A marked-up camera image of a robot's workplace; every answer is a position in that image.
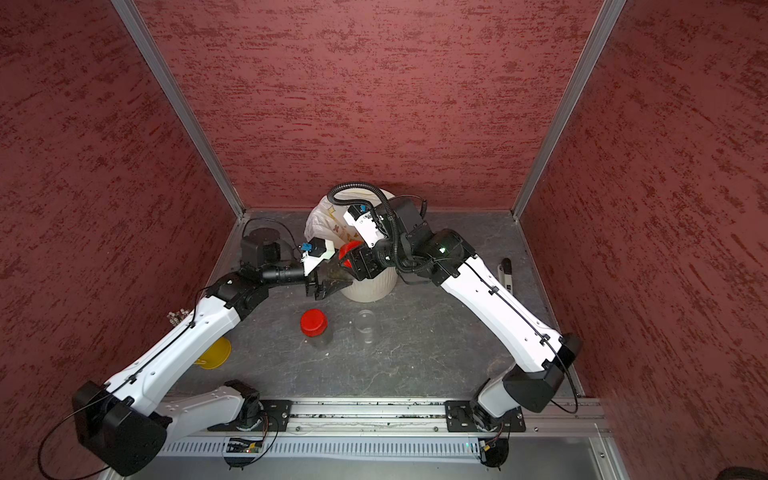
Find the clear plastic jar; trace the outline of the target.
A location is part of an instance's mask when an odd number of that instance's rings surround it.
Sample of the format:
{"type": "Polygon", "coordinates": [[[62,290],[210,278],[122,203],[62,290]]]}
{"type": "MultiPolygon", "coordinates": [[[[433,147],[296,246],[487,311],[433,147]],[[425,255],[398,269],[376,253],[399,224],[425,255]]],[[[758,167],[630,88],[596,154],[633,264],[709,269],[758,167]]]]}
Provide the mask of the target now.
{"type": "Polygon", "coordinates": [[[376,340],[378,322],[373,311],[364,309],[352,321],[355,338],[364,345],[372,345],[376,340]]]}
{"type": "Polygon", "coordinates": [[[346,267],[340,264],[339,260],[324,261],[318,267],[318,271],[321,274],[327,274],[331,277],[343,278],[345,280],[345,288],[351,286],[356,281],[356,278],[348,271],[346,267]]]}

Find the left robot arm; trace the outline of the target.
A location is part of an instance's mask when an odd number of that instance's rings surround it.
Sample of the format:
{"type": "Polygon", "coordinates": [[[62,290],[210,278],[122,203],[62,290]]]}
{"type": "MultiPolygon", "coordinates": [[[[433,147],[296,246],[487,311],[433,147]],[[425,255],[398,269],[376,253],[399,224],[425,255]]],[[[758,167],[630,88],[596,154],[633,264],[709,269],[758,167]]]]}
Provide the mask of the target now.
{"type": "Polygon", "coordinates": [[[273,422],[259,392],[241,381],[178,401],[165,397],[271,289],[302,284],[308,295],[323,299],[350,284],[346,260],[332,241],[314,238],[300,251],[300,259],[283,259],[274,229],[256,229],[244,237],[239,267],[203,288],[193,310],[165,337],[106,383],[87,382],[78,389],[72,404],[79,443],[127,477],[145,468],[167,444],[209,427],[268,431],[273,422]]]}

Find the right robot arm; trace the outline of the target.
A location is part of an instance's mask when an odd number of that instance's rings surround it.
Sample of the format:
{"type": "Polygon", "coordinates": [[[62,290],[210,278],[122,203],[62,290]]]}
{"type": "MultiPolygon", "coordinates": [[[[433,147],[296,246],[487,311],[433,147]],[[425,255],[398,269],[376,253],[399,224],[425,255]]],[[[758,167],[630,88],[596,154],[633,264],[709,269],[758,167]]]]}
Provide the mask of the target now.
{"type": "Polygon", "coordinates": [[[363,240],[342,257],[349,271],[392,267],[429,280],[470,309],[510,353],[512,366],[487,380],[470,402],[480,428],[496,429],[518,408],[540,413],[563,383],[572,383],[581,340],[533,315],[456,231],[432,231],[413,203],[399,198],[377,207],[355,201],[344,219],[363,240]]]}

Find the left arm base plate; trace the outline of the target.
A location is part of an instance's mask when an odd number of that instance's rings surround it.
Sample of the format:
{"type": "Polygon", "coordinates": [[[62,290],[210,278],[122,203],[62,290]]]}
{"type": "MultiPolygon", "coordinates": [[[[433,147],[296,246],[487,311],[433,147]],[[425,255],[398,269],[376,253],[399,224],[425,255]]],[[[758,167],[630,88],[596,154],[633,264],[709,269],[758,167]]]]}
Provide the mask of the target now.
{"type": "Polygon", "coordinates": [[[293,402],[290,400],[247,401],[231,424],[243,432],[284,432],[292,407],[293,402]]]}

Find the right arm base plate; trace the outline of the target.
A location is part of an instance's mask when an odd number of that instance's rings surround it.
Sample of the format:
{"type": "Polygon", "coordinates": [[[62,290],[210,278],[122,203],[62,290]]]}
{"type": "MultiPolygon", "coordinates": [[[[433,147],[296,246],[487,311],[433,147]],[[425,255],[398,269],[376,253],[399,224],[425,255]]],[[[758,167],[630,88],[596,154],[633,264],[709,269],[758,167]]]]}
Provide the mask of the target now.
{"type": "Polygon", "coordinates": [[[501,417],[493,417],[471,401],[447,400],[443,403],[447,430],[458,432],[522,433],[526,431],[520,407],[513,408],[501,417]]]}

